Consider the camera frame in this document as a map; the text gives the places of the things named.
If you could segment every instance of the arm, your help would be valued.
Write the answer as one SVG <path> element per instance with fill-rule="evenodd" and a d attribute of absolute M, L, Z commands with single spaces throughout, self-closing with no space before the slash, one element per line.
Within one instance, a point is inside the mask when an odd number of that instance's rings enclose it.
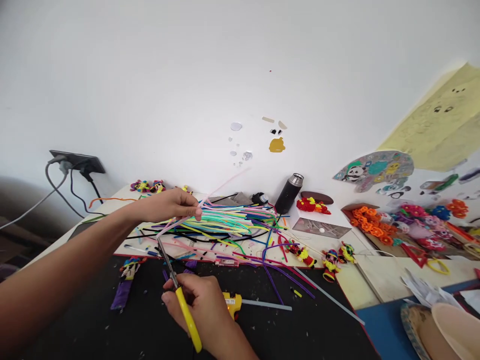
<path fill-rule="evenodd" d="M 9 354 L 54 320 L 141 222 L 199 220 L 197 206 L 197 199 L 181 189 L 138 200 L 0 283 L 0 354 Z"/>

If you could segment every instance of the orange flower bunch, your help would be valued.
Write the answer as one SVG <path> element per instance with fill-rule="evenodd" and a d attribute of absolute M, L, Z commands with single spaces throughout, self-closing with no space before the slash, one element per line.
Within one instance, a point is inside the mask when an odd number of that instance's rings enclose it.
<path fill-rule="evenodd" d="M 469 212 L 469 207 L 465 205 L 464 201 L 453 199 L 446 208 L 451 211 L 451 214 L 459 219 L 464 219 Z"/>
<path fill-rule="evenodd" d="M 378 238 L 385 245 L 392 246 L 394 240 L 392 235 L 397 232 L 395 226 L 380 222 L 380 215 L 377 215 L 377 210 L 362 206 L 359 209 L 353 210 L 353 219 L 350 224 L 354 227 L 361 228 L 365 233 L 370 233 Z"/>

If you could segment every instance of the yellow scissors handle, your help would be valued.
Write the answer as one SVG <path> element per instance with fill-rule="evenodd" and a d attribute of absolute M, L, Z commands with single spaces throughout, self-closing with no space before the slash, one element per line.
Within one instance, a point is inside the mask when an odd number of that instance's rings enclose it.
<path fill-rule="evenodd" d="M 189 306 L 185 301 L 185 296 L 184 296 L 184 293 L 182 292 L 181 286 L 177 290 L 175 290 L 175 294 L 178 299 L 178 302 L 180 303 L 181 312 L 183 313 L 183 317 L 185 318 L 186 326 L 188 328 L 188 332 L 190 333 L 191 341 L 193 342 L 195 351 L 199 353 L 202 350 L 202 341 L 200 340 L 199 331 L 197 330 L 197 326 L 195 325 L 194 318 L 190 313 Z"/>
<path fill-rule="evenodd" d="M 438 266 L 440 267 L 440 269 L 434 268 L 433 263 L 438 263 Z M 450 269 L 447 267 L 447 265 L 445 265 L 442 261 L 440 261 L 437 258 L 429 259 L 426 262 L 426 264 L 428 265 L 428 267 L 430 269 L 432 269 L 433 271 L 435 271 L 437 273 L 444 274 L 444 275 L 450 275 Z"/>

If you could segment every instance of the paper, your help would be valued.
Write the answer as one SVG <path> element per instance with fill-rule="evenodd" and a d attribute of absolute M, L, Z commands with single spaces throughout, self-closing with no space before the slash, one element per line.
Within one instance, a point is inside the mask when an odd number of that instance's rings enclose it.
<path fill-rule="evenodd" d="M 460 295 L 463 296 L 468 305 L 480 314 L 480 290 L 460 291 Z"/>
<path fill-rule="evenodd" d="M 378 149 L 410 154 L 417 169 L 449 171 L 480 146 L 479 97 L 480 69 L 467 63 Z"/>
<path fill-rule="evenodd" d="M 451 294 L 442 290 L 438 286 L 431 286 L 428 282 L 423 281 L 421 278 L 413 275 L 407 268 L 405 270 L 408 276 L 402 276 L 401 279 L 405 285 L 408 286 L 413 295 L 415 295 L 420 304 L 428 308 L 432 308 L 434 304 L 446 303 L 464 310 L 464 308 Z"/>
<path fill-rule="evenodd" d="M 470 261 L 470 259 L 467 259 L 465 256 L 462 255 L 445 255 L 447 258 L 450 260 L 463 260 L 463 261 Z"/>

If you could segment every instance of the wall outlet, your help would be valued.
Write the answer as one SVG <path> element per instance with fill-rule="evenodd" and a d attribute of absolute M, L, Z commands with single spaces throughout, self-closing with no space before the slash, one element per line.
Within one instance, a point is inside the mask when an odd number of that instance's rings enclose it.
<path fill-rule="evenodd" d="M 69 162 L 71 162 L 73 165 L 85 160 L 89 162 L 89 168 L 90 172 L 92 173 L 99 173 L 99 174 L 105 174 L 105 169 L 102 166 L 102 163 L 100 162 L 99 158 L 96 156 L 90 156 L 90 155 L 83 155 L 83 154 L 77 154 L 74 152 L 66 152 L 66 151 L 58 151 L 58 150 L 50 150 L 50 154 L 53 157 L 56 157 L 57 155 L 63 155 L 66 156 Z M 80 168 L 84 164 L 74 166 L 72 170 L 80 170 Z"/>

